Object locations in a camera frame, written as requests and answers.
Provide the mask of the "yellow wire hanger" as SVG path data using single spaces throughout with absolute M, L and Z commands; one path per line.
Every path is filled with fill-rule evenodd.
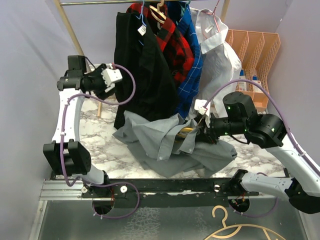
M 196 135 L 195 135 L 195 140 L 199 141 L 201 139 L 201 134 L 204 128 L 204 118 L 202 117 L 195 117 L 195 118 L 190 118 L 188 120 L 185 120 L 185 123 L 188 121 L 194 121 L 195 122 L 195 127 L 192 126 L 186 126 L 183 127 L 175 136 L 174 143 L 182 143 L 186 137 L 194 130 L 196 129 Z

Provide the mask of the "grey button shirt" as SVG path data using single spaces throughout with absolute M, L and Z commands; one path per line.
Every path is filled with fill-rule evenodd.
M 127 145 L 144 169 L 166 178 L 196 170 L 203 170 L 203 176 L 208 178 L 238 156 L 235 147 L 223 140 L 217 144 L 197 142 L 197 129 L 183 142 L 174 143 L 182 128 L 196 126 L 193 120 L 185 123 L 179 114 L 148 121 L 136 113 L 125 111 L 124 119 L 124 125 L 113 134 L 114 137 Z

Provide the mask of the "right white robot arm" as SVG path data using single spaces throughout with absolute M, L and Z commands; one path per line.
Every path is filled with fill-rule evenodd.
M 273 114 L 259 114 L 251 97 L 239 91 L 227 94 L 222 102 L 227 116 L 211 114 L 209 123 L 200 123 L 196 140 L 217 144 L 221 136 L 243 134 L 248 143 L 275 156 L 290 173 L 290 177 L 277 178 L 240 169 L 227 183 L 228 192 L 236 196 L 265 193 L 289 201 L 303 213 L 319 213 L 320 168 L 302 152 L 284 121 Z

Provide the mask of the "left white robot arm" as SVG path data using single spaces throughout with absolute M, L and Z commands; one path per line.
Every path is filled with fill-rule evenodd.
M 97 196 L 106 197 L 111 186 L 106 174 L 91 163 L 89 151 L 80 142 L 81 110 L 85 93 L 93 92 L 105 100 L 114 93 L 115 84 L 122 80 L 121 72 L 112 64 L 100 64 L 87 71 L 86 57 L 70 55 L 68 69 L 57 82 L 59 115 L 51 143 L 44 144 L 43 154 L 56 175 L 66 174 L 93 183 Z

